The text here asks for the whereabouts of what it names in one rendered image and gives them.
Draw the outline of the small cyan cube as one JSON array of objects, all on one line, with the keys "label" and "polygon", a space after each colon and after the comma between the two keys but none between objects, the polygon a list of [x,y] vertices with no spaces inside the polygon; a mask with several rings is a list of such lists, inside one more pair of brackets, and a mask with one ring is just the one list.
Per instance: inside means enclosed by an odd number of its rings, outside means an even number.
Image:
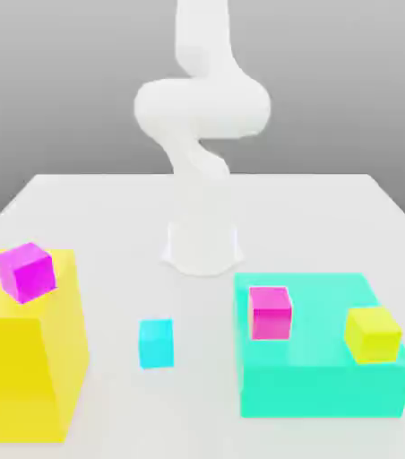
[{"label": "small cyan cube", "polygon": [[142,320],[139,325],[139,361],[143,369],[174,366],[173,321]]}]

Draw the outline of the small magenta cube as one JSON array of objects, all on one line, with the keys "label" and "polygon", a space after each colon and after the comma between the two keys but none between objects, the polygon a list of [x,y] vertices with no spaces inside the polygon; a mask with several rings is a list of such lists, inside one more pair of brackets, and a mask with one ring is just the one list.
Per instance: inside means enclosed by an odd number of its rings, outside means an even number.
[{"label": "small magenta cube", "polygon": [[1,252],[0,282],[20,304],[47,294],[56,288],[52,256],[34,243]]}]

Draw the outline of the large yellow box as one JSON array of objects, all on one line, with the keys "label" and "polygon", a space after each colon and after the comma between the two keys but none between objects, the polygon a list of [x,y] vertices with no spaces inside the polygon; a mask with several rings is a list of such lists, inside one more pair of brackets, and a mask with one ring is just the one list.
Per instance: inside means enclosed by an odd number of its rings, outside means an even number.
[{"label": "large yellow box", "polygon": [[0,443],[62,443],[89,365],[75,254],[53,249],[56,289],[19,304],[0,284]]}]

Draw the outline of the small pink cube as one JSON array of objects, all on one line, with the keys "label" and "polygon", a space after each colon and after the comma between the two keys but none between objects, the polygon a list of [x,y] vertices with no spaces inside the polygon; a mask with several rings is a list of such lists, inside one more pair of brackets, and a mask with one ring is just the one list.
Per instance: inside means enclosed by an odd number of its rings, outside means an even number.
[{"label": "small pink cube", "polygon": [[285,286],[251,286],[248,291],[250,335],[253,340],[288,340],[292,301]]}]

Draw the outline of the large turquoise box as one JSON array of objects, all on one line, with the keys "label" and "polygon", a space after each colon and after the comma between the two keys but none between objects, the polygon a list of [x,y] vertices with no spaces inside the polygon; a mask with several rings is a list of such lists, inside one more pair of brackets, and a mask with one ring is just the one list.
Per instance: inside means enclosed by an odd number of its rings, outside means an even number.
[{"label": "large turquoise box", "polygon": [[[249,290],[282,286],[292,303],[287,340],[254,340]],[[399,418],[405,348],[394,362],[357,364],[344,341],[348,311],[379,301],[361,273],[236,273],[234,336],[244,418]]]}]

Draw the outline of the small yellow cube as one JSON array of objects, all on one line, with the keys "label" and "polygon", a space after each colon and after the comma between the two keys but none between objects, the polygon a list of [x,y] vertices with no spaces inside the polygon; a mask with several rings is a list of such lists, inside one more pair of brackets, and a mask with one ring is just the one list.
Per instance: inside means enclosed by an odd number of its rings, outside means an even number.
[{"label": "small yellow cube", "polygon": [[401,327],[386,307],[349,309],[344,341],[357,364],[394,362],[401,338]]}]

